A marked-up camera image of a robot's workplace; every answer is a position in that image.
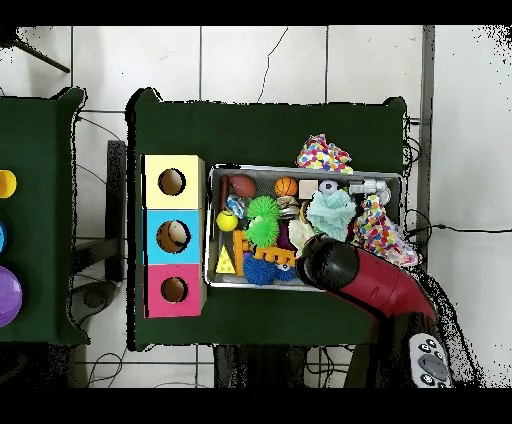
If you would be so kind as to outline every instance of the circular hole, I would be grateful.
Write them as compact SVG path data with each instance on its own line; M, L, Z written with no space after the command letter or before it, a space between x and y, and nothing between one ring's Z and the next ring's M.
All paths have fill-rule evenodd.
M156 232L156 242L167 253L180 253L190 241L190 232L181 221L166 221Z
M177 196L185 190L185 175L175 168L166 169L158 177L158 187L162 193Z
M164 280L161 287L162 297L171 303L178 303L187 297L187 283L179 277Z

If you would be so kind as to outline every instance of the pink block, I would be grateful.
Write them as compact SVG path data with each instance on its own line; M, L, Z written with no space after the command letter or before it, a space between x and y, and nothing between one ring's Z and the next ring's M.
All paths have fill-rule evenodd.
M162 283L167 278L179 277L187 284L187 296L172 303L162 296ZM201 314L201 285L199 264L148 266L149 318L192 317Z

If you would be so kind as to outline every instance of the purple disc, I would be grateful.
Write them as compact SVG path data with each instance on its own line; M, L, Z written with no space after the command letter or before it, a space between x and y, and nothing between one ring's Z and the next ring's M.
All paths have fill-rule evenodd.
M21 284L7 268L0 266L0 327L9 324L21 308Z

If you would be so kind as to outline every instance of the toy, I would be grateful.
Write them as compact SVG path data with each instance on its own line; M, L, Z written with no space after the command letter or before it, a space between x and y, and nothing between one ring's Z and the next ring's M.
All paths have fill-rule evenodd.
M223 175L220 179L219 186L219 209L223 210L226 208L226 200L229 194L229 177L227 175Z
M232 175L229 179L231 187L237 196L254 197L256 196L256 184L246 175Z
M318 186L318 190L328 196L338 190L338 183L333 180L324 180Z
M233 231L238 225L238 218L233 214L233 212L224 209L217 215L215 222L221 231L229 232Z
M0 199L11 197L16 191L16 175L7 169L0 170Z
M4 251L6 243L7 243L7 230L5 229L5 225L0 222L0 253L2 253Z
M310 200L306 200L304 203L302 203L302 206L300 207L299 219L304 224L308 224L309 223L309 221L307 219L307 211L308 211L308 207L309 207L310 203L311 203Z
M230 194L226 200L227 209L233 212L237 218L242 219L247 209L247 200Z
M290 243L288 239L288 222L280 221L279 222L279 236L277 237L277 246L281 249L293 250L295 251L295 247Z
M233 268L233 263L231 262L231 258L229 257L226 246L223 245L220 250L219 260L217 262L217 269L215 272L220 274L234 274L235 268Z
M346 165L350 160L347 152L338 148L334 143L327 144L325 134L320 134L309 136L309 140L304 144L297 157L297 165L301 168L352 174L352 168Z
M21 309L21 303L20 282L11 271L0 266L0 328L16 318Z
M291 281L296 277L295 268L292 268L288 264L276 264L276 268L277 268L276 280Z
M249 242L242 230L233 231L233 252L235 256L235 272L239 277L244 275L244 252L249 250Z
M142 155L141 170L144 318L201 315L204 162L194 155Z
M313 193L318 190L317 180L299 181L299 199L312 199Z
M249 223L245 235L249 241L259 247L272 246L279 235L277 219L268 215L257 216Z
M256 259L265 259L267 262L276 262L279 265L288 264L295 266L295 252L275 246L267 248L256 247L254 257Z
M313 227L339 241L347 238L347 226L356 214L356 205L343 190L330 196L315 192L309 204L307 218Z
M348 194L377 194L382 205L386 205L391 200L391 190L384 180L374 180L372 178L363 181L352 181L348 186Z
M278 197L277 206L281 219L293 219L299 216L299 203L293 196Z
M247 210L247 217L250 219L257 216L268 216L277 219L279 215L279 206L276 200L270 196L260 196L252 200Z
M273 263L261 261L249 255L244 260L244 274L249 283L264 286L274 281L278 270Z
M274 191L277 197L295 196L297 194L297 181L292 177L278 178L274 185Z
M398 228L386 215L380 197L372 194L362 206L364 212L354 223L352 244L397 266L416 265L418 255L400 238Z
M179 253L190 241L190 232L181 221L166 221L158 228L156 242L167 253Z
M298 219L292 219L288 222L288 238L297 249L297 255L302 254L302 249L306 245L306 242L315 236L315 232L311 225L302 222Z

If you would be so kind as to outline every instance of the white toy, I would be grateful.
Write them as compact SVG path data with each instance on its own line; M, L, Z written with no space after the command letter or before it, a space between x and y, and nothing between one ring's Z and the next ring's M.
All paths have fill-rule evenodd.
M317 180L300 180L299 181L299 199L312 199L313 193L318 190Z
M374 180L369 178L363 181L353 181L349 183L348 194L377 194L382 205L386 205L391 200L391 190L384 180Z
M338 183L333 180L323 180L318 187L318 190L325 194L326 196L330 196L338 190Z

